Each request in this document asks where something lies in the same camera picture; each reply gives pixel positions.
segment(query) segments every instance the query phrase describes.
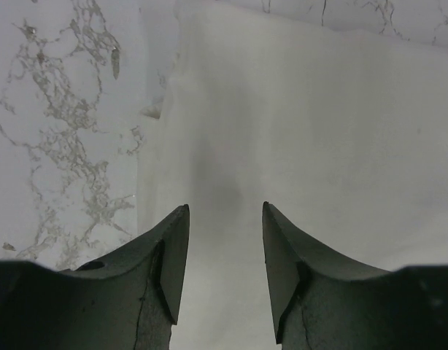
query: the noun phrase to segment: white fabric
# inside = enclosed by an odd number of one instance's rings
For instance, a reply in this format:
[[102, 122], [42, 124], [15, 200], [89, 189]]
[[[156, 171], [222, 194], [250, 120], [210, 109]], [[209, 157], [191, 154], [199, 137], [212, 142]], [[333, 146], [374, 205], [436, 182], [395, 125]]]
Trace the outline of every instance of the white fabric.
[[274, 349], [264, 201], [382, 268], [448, 262], [448, 52], [239, 9], [179, 11], [140, 227], [189, 203], [172, 350]]

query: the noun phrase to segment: black plastic piece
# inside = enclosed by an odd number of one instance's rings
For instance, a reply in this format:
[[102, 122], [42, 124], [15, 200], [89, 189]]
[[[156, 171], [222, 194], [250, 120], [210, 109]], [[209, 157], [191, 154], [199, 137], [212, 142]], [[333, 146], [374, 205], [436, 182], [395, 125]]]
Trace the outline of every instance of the black plastic piece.
[[448, 266], [387, 272], [263, 205], [274, 332], [283, 350], [448, 349]]
[[0, 261], [0, 349], [169, 349], [188, 230], [181, 206], [77, 271]]

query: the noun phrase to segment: marble countertop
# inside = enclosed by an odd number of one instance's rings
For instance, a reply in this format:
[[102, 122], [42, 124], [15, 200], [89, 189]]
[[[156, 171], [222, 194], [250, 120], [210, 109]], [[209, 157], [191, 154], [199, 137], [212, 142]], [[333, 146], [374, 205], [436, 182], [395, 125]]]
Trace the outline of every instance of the marble countertop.
[[[230, 2], [448, 47], [448, 0]], [[76, 268], [138, 234], [139, 111], [166, 88], [173, 3], [0, 0], [0, 259]]]

